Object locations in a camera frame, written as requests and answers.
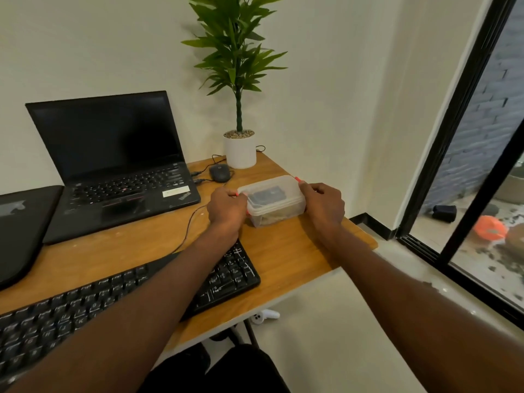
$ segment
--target person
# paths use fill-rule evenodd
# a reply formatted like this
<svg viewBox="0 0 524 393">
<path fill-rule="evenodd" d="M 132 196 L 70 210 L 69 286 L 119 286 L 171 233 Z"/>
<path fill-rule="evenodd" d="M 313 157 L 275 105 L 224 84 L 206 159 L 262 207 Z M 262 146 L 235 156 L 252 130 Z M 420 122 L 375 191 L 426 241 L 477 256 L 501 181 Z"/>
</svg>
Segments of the person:
<svg viewBox="0 0 524 393">
<path fill-rule="evenodd" d="M 346 231 L 340 191 L 322 183 L 299 185 L 320 241 L 426 390 L 523 389 L 520 344 L 397 270 Z M 176 261 L 75 332 L 9 392 L 201 391 L 220 386 L 289 391 L 269 357 L 248 345 L 232 349 L 215 365 L 225 374 L 215 367 L 205 375 L 206 370 L 191 371 L 177 355 L 167 376 L 151 383 L 155 369 L 147 377 L 201 283 L 237 240 L 246 206 L 245 195 L 217 189 L 207 205 L 208 228 Z M 243 372 L 250 373 L 249 379 L 237 380 Z"/>
</svg>

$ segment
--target plastic container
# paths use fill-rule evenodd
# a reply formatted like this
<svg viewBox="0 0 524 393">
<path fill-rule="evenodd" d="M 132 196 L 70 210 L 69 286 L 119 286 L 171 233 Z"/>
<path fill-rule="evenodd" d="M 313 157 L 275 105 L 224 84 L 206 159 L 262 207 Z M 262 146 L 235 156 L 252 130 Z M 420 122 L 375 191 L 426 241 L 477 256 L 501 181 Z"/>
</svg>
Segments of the plastic container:
<svg viewBox="0 0 524 393">
<path fill-rule="evenodd" d="M 270 225 L 304 213 L 305 198 L 290 175 L 239 188 L 247 196 L 247 211 L 255 227 Z"/>
</svg>

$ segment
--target wall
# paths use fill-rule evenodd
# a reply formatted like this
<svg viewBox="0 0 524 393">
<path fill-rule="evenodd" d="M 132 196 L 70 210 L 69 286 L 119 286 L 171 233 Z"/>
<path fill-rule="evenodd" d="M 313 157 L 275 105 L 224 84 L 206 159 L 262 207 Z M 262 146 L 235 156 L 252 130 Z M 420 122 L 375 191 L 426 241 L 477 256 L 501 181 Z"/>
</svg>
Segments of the wall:
<svg viewBox="0 0 524 393">
<path fill-rule="evenodd" d="M 264 45 L 289 51 L 262 93 L 244 96 L 244 126 L 293 175 L 355 199 L 402 0 L 284 0 Z M 167 90 L 188 161 L 222 153 L 232 93 L 206 97 L 206 50 L 186 0 L 0 0 L 0 193 L 61 183 L 26 102 Z"/>
<path fill-rule="evenodd" d="M 474 193 L 524 118 L 524 0 L 517 0 L 421 212 Z"/>
<path fill-rule="evenodd" d="M 392 230 L 400 223 L 490 0 L 406 2 L 420 12 L 419 24 L 408 45 L 400 36 L 413 22 L 404 22 L 397 32 L 395 43 L 404 46 L 394 48 L 392 60 L 403 63 L 392 65 L 385 81 L 400 84 L 387 88 L 380 100 L 395 107 L 377 114 L 359 197 L 367 212 Z"/>
</svg>

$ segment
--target forearm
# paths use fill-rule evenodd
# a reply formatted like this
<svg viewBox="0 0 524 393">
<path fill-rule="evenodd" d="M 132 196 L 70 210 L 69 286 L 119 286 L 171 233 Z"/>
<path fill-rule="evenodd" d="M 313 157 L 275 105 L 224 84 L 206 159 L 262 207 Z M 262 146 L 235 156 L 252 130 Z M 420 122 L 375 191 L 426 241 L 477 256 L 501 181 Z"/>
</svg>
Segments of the forearm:
<svg viewBox="0 0 524 393">
<path fill-rule="evenodd" d="M 521 346 L 410 278 L 342 228 L 326 235 L 378 322 L 426 390 L 512 391 Z"/>
<path fill-rule="evenodd" d="M 173 262 L 77 331 L 10 392 L 134 392 L 236 237 L 212 225 Z"/>
</svg>

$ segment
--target laptop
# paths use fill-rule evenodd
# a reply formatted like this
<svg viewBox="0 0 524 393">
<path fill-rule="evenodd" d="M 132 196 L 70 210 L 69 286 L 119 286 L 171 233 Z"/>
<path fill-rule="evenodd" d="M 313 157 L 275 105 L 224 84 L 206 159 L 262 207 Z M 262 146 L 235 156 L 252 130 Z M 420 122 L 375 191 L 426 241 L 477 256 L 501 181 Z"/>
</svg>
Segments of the laptop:
<svg viewBox="0 0 524 393">
<path fill-rule="evenodd" d="M 30 270 L 62 189 L 48 186 L 0 196 L 0 289 Z"/>
<path fill-rule="evenodd" d="M 166 91 L 26 107 L 65 185 L 45 244 L 200 202 Z"/>
</svg>

